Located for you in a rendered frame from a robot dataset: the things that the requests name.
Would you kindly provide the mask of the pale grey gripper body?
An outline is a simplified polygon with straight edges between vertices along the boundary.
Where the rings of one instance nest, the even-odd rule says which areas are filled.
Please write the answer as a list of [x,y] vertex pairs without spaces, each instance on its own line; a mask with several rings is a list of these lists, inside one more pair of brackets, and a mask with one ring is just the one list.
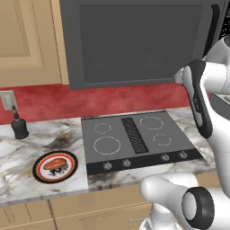
[[182,84],[182,74],[183,68],[181,68],[175,75],[174,75],[174,82],[176,84]]

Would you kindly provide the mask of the grey metal pot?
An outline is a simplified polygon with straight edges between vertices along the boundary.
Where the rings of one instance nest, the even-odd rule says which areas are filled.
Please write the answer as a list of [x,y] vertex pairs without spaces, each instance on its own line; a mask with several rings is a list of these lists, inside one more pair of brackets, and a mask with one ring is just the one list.
[[210,104],[212,108],[219,114],[230,113],[230,105],[216,94],[210,95]]

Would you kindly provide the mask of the grey hob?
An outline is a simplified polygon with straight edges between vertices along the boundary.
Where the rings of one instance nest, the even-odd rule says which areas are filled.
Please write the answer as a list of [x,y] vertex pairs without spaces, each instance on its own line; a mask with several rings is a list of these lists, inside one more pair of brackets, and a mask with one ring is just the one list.
[[[202,157],[166,111],[82,119],[86,170],[89,175],[174,164]],[[182,159],[180,152],[187,158]],[[161,156],[167,154],[168,162]],[[130,167],[123,161],[128,159]],[[105,170],[106,162],[112,164]]]

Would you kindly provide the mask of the black and red patterned plate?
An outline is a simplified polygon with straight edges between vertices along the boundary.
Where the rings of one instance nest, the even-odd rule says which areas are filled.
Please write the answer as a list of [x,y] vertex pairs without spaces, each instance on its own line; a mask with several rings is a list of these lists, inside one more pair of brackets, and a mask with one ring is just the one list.
[[[56,158],[65,158],[66,165],[56,170],[43,169],[43,166],[46,163]],[[32,166],[32,175],[37,181],[42,183],[59,183],[70,178],[76,172],[77,168],[78,159],[73,153],[64,150],[57,150],[48,152],[39,157]]]

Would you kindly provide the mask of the black soap dispenser bottle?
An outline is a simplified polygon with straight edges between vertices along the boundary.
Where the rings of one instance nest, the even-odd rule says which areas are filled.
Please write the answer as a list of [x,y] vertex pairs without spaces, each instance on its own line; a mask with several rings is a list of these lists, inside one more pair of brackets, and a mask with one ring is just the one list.
[[12,109],[13,121],[11,122],[11,127],[13,129],[14,137],[16,139],[24,139],[29,135],[26,121],[20,118],[14,105],[12,106]]

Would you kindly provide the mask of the beige base cupboard door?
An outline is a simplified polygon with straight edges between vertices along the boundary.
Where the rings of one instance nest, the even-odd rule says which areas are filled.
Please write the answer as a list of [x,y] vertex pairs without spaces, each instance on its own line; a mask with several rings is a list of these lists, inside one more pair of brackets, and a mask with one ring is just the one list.
[[57,230],[48,200],[0,207],[0,230]]

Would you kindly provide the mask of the beige wall cupboard door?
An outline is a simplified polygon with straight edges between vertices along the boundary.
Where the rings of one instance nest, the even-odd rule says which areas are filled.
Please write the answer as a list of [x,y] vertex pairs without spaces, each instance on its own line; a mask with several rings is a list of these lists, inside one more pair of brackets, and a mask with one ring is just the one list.
[[67,83],[59,0],[0,0],[0,87]]

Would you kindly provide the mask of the grey wall socket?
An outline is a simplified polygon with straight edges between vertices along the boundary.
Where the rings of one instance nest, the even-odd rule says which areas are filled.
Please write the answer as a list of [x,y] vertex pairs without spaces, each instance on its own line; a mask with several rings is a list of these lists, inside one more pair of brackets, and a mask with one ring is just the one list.
[[12,108],[18,109],[17,101],[13,90],[1,91],[0,98],[6,111],[11,110]]

